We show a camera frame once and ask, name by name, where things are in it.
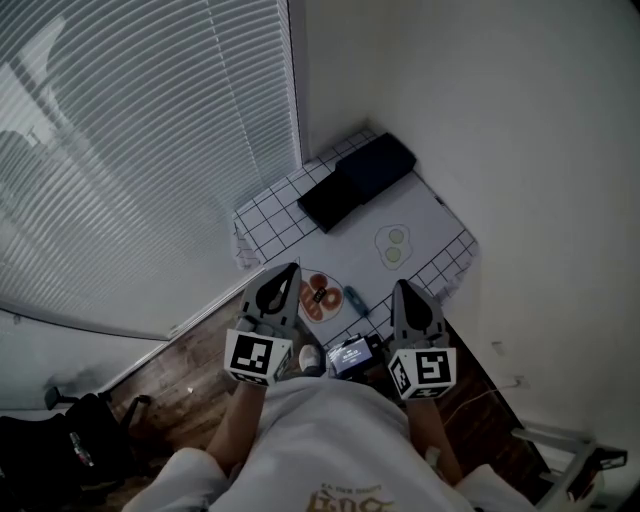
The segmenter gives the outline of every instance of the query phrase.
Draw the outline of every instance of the black notebook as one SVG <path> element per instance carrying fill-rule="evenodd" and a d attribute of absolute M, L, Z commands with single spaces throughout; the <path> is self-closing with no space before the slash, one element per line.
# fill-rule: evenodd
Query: black notebook
<path fill-rule="evenodd" d="M 298 199 L 300 209 L 327 233 L 349 212 L 409 173 L 416 158 L 389 133 L 336 163 L 335 171 Z"/>

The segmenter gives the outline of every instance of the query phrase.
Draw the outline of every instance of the window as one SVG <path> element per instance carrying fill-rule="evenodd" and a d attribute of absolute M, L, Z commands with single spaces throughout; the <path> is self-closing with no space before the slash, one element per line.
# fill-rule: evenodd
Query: window
<path fill-rule="evenodd" d="M 283 0 L 8 2 L 0 307 L 167 338 L 243 278 L 231 212 L 300 165 Z"/>

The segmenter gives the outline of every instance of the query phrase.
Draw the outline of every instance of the white tablecloth with black grid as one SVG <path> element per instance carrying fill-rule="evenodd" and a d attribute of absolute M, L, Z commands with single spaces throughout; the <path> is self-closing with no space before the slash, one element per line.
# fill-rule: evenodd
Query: white tablecloth with black grid
<path fill-rule="evenodd" d="M 300 307 L 301 318 L 325 346 L 357 333 L 390 336 L 390 294 L 397 279 L 409 279 L 441 302 L 448 300 L 478 250 L 473 236 L 413 173 L 357 208 L 328 234 L 298 208 L 296 200 L 333 172 L 340 158 L 373 138 L 373 132 L 364 131 L 336 144 L 234 215 L 237 229 L 263 265 L 297 261 L 303 279 L 309 272 L 323 272 L 340 286 L 353 286 L 364 299 L 371 311 L 367 318 L 359 318 L 345 303 L 335 318 L 316 323 Z M 380 265 L 381 255 L 373 254 L 372 245 L 376 230 L 393 225 L 406 228 L 411 252 L 406 263 L 391 270 Z"/>

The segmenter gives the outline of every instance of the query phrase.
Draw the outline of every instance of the phone screen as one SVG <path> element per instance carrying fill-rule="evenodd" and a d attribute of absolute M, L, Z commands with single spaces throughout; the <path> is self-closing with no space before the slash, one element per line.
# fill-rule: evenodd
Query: phone screen
<path fill-rule="evenodd" d="M 329 359 L 336 369 L 336 373 L 342 373 L 349 368 L 353 368 L 371 357 L 371 350 L 369 350 L 367 340 L 364 338 L 346 347 L 334 349 L 329 353 Z"/>

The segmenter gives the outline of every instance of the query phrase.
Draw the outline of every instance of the white shirt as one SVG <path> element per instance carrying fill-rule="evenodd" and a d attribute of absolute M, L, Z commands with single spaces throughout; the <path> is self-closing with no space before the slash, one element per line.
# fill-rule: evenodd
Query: white shirt
<path fill-rule="evenodd" d="M 409 442 L 406 415 L 375 390 L 300 377 L 267 392 L 258 435 L 231 484 L 207 453 L 178 451 L 124 512 L 533 512 L 481 466 L 455 489 Z"/>

